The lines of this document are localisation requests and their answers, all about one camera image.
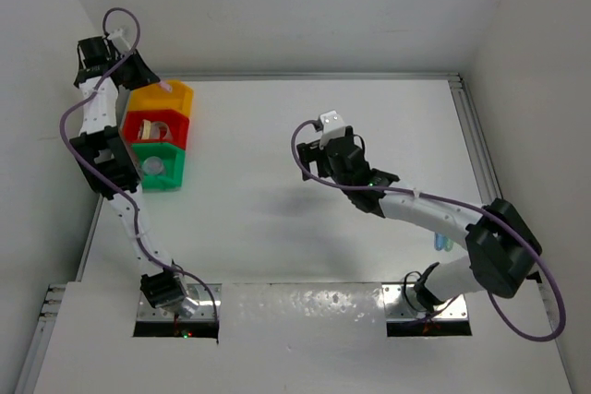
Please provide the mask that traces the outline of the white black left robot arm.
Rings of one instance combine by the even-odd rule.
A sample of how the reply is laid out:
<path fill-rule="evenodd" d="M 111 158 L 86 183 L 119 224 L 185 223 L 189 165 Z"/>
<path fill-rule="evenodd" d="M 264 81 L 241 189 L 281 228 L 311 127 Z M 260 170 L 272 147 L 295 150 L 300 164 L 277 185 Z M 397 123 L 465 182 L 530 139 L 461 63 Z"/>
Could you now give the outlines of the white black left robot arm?
<path fill-rule="evenodd" d="M 139 266 L 140 290 L 151 308 L 179 316 L 187 286 L 170 255 L 153 240 L 144 208 L 141 171 L 116 120 L 119 90 L 158 84 L 139 52 L 116 34 L 78 42 L 74 85 L 82 94 L 83 122 L 68 141 L 90 188 L 121 221 Z"/>

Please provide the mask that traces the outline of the green clip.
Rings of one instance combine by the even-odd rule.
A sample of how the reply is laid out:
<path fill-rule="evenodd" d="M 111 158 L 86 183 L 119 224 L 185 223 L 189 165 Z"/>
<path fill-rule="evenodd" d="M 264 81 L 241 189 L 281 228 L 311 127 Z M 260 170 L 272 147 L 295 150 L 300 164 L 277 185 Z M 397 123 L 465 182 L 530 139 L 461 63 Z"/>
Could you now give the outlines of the green clip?
<path fill-rule="evenodd" d="M 446 252 L 451 252 L 453 249 L 453 241 L 447 237 L 443 239 L 442 249 Z"/>

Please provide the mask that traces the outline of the beige tape roll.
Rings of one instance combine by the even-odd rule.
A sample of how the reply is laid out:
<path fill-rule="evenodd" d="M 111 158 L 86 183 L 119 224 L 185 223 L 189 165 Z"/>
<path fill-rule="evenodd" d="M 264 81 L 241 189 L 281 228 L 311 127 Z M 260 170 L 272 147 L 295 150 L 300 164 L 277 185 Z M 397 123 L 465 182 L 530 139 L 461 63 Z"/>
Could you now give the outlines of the beige tape roll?
<path fill-rule="evenodd" d="M 138 133 L 139 140 L 151 139 L 151 121 L 143 119 Z"/>

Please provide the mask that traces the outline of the blue clip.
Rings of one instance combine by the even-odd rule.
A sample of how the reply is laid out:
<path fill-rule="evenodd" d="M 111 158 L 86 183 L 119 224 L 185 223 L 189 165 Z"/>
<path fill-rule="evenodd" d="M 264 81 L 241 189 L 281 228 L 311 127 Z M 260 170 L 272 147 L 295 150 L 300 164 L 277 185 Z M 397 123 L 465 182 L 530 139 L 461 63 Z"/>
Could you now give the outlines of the blue clip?
<path fill-rule="evenodd" d="M 446 245 L 445 237 L 439 233 L 435 233 L 434 246 L 437 251 L 443 250 Z"/>

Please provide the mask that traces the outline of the pink clip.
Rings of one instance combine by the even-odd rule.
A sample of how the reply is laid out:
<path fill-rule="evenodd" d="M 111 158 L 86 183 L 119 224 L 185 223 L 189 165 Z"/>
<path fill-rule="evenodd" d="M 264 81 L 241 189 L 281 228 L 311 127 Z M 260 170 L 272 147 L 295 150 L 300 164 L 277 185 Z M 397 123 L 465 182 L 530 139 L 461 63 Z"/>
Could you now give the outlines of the pink clip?
<path fill-rule="evenodd" d="M 165 81 L 161 81 L 159 86 L 167 92 L 171 92 L 173 90 L 173 87 Z"/>

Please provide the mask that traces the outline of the clear tape roll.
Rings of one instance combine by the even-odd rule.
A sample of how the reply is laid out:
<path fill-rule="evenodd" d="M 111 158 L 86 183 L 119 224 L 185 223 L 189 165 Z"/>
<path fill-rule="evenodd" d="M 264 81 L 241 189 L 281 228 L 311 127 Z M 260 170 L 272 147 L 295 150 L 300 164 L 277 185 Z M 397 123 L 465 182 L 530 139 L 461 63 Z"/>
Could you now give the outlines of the clear tape roll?
<path fill-rule="evenodd" d="M 151 139 L 173 140 L 174 136 L 168 124 L 165 122 L 151 122 Z"/>

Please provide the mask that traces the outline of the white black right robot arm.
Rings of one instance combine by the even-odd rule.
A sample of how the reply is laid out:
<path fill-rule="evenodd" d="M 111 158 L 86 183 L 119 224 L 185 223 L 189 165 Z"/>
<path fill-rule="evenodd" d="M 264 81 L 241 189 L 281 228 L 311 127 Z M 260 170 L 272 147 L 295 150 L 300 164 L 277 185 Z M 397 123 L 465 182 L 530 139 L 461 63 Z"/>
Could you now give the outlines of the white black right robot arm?
<path fill-rule="evenodd" d="M 315 140 L 295 145 L 303 177 L 317 168 L 360 211 L 383 219 L 405 221 L 442 235 L 461 246 L 465 256 L 429 265 L 405 301 L 415 311 L 432 313 L 449 299 L 464 293 L 486 291 L 510 299 L 531 273 L 541 245 L 508 201 L 468 209 L 462 204 L 427 199 L 405 191 L 400 178 L 370 167 L 365 147 L 355 143 L 352 127 L 326 144 Z"/>

